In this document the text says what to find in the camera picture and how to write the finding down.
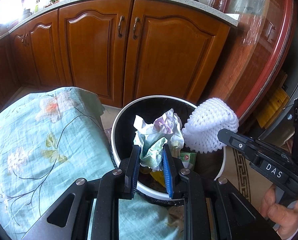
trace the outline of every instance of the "green package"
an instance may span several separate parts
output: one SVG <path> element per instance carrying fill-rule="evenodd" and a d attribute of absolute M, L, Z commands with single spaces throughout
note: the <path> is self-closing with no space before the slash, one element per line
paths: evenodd
<path fill-rule="evenodd" d="M 196 163 L 196 157 L 196 153 L 180 152 L 179 159 L 182 161 L 185 168 L 193 170 L 194 164 Z"/>

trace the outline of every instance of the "bright window light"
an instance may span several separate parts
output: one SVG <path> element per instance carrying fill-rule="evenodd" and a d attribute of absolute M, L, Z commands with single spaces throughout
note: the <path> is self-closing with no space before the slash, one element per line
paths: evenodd
<path fill-rule="evenodd" d="M 0 0 L 0 24 L 17 20 L 22 14 L 21 0 Z"/>

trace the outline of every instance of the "white foam fruit net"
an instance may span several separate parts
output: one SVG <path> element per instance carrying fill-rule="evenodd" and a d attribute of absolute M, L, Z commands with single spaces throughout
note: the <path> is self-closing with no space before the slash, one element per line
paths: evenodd
<path fill-rule="evenodd" d="M 218 140 L 219 130 L 226 128 L 237 132 L 239 120 L 221 99 L 211 98 L 200 104 L 189 116 L 182 129 L 185 145 L 191 150 L 207 153 L 222 149 Z"/>

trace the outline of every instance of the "cabinet handle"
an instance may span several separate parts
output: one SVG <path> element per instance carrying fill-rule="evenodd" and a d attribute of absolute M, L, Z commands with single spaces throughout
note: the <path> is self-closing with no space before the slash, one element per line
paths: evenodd
<path fill-rule="evenodd" d="M 137 29 L 137 22 L 140 21 L 140 18 L 139 17 L 136 17 L 136 22 L 135 22 L 135 25 L 133 26 L 133 36 L 132 38 L 135 40 L 137 38 L 136 36 L 136 29 Z"/>
<path fill-rule="evenodd" d="M 29 42 L 27 41 L 27 36 L 28 36 L 28 33 L 26 33 L 25 41 L 26 41 L 26 44 L 29 45 Z"/>
<path fill-rule="evenodd" d="M 125 19 L 124 16 L 120 16 L 120 22 L 119 22 L 119 25 L 118 25 L 118 37 L 121 38 L 122 37 L 122 34 L 120 33 L 121 31 L 121 22 Z"/>

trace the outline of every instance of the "blue gripper pad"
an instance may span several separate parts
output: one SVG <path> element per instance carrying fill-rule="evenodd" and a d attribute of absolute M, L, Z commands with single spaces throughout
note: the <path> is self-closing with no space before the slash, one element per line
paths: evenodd
<path fill-rule="evenodd" d="M 140 152 L 141 148 L 139 146 L 134 146 L 132 148 L 132 153 L 131 153 L 131 162 L 134 162 L 134 168 L 132 171 L 132 177 L 131 177 L 131 182 L 130 182 L 130 190 L 132 194 L 132 198 L 135 196 L 135 193 L 137 191 L 137 182 L 138 182 L 138 176 L 139 176 L 139 169 L 140 169 Z"/>
<path fill-rule="evenodd" d="M 171 175 L 170 165 L 168 162 L 168 157 L 165 149 L 163 149 L 162 151 L 162 164 L 163 164 L 163 175 L 165 177 L 166 189 L 167 189 L 169 198 L 172 198 L 173 197 L 172 175 Z"/>

